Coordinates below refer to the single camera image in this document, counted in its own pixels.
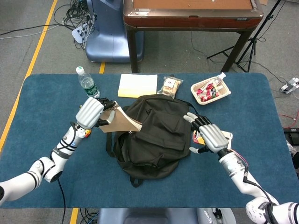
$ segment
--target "water bottle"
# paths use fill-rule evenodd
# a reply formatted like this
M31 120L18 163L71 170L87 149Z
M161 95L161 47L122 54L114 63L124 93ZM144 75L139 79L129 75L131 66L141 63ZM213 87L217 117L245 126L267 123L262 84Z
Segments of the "water bottle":
M84 71L83 67L77 67L76 72L78 73L79 82L85 90L86 94L89 97L100 98L100 90L94 83L93 78Z

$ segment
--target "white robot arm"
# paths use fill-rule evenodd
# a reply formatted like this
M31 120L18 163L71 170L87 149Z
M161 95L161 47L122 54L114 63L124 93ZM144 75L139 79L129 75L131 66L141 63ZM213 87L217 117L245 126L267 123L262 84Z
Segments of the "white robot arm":
M77 123L71 123L70 129L52 150L50 158L42 157L36 160L28 172L8 181L0 182L0 206L5 201L13 201L26 195L40 186L42 178L47 182L56 181L63 172L64 165L76 150L78 144L85 138L85 130L108 122L99 120L105 109L114 106L116 102L108 99L88 98L76 115Z
M248 217L256 224L298 224L298 203L279 205L278 201L258 184L248 171L246 161L235 151L228 150L228 140L224 137L217 125L214 125L204 116L187 113L184 119L199 131L206 147L218 154L219 163L228 172L232 181L243 194L255 197L246 204ZM194 153L202 151L190 148Z

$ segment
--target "table leg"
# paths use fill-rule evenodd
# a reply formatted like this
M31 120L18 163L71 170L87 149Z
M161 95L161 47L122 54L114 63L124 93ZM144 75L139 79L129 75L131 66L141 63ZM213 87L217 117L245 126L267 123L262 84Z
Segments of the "table leg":
M242 51L243 47L245 46L247 40L250 38L253 31L243 31L240 35L237 43L235 44L232 52L229 54L228 59L226 60L224 66L221 69L221 72L228 72L232 65L234 64L235 60L237 59L238 55Z
M128 38L128 47L130 54L130 63L132 73L138 73L138 64L137 64L137 45L136 45L136 32L134 30L127 30L127 38Z

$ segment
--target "floor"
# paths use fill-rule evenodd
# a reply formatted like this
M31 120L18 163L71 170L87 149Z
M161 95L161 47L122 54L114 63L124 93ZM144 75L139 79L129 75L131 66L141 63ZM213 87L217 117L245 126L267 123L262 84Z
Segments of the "floor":
M69 0L59 0L56 8L68 4ZM265 14L273 7L275 0L269 0L263 6ZM10 30L42 25L46 22L52 1L47 0L2 0L0 3L0 33ZM57 14L63 18L65 11ZM298 77L299 58L299 26L297 18L299 4L286 2L279 16L271 28L264 35L266 42L257 42L256 56L253 60L267 67L277 76L290 80ZM29 35L42 31L35 28L0 36L0 133L14 105L19 89L24 80L29 64L33 58L40 34L13 39L1 39L15 35ZM219 55L213 63L207 61L201 53L191 46L190 32L147 32L145 34L145 56L140 63L140 71L146 72L218 72L221 70L225 56ZM194 47L207 55L234 45L236 33L208 33L192 34ZM46 33L45 39L36 58L32 74L35 73L75 73L77 66L83 66L90 73L98 73L100 63L88 61L83 50L76 49L71 33L64 27L56 27ZM232 72L241 72L233 67ZM259 64L252 64L251 72L265 74L272 89L278 90L281 83L271 79L271 75ZM128 63L107 63L105 73L130 72ZM273 97L283 97L283 93L273 91ZM299 101L294 94L285 98L275 98L277 111L281 114L294 116L299 109ZM281 118L282 126L293 123L292 119ZM0 209L1 224L54 224L60 223L62 209ZM238 224L250 224L244 209L234 209ZM67 209L65 222L69 223L71 209Z

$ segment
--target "blue tablecloth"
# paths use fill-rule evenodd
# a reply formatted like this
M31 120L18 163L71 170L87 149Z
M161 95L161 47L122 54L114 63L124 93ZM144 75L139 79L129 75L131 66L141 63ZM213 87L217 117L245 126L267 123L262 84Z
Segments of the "blue tablecloth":
M163 76L158 76L158 89ZM281 203L299 201L298 179L285 142L266 77L256 73L228 73L232 94L201 106L190 87L217 74L175 74L184 82L176 97L192 103L220 129L233 133L232 148L249 162L250 171ZM118 98L120 74L94 74L101 96L121 106L135 99ZM75 74L38 74L26 79L19 105L0 158L0 182L26 172L51 150L68 130L69 121L87 96ZM212 153L191 154L162 180L144 181L133 188L128 175L105 151L106 135L94 129L66 163L60 178L67 207L244 207L242 195ZM7 208L61 208L58 184L45 180Z

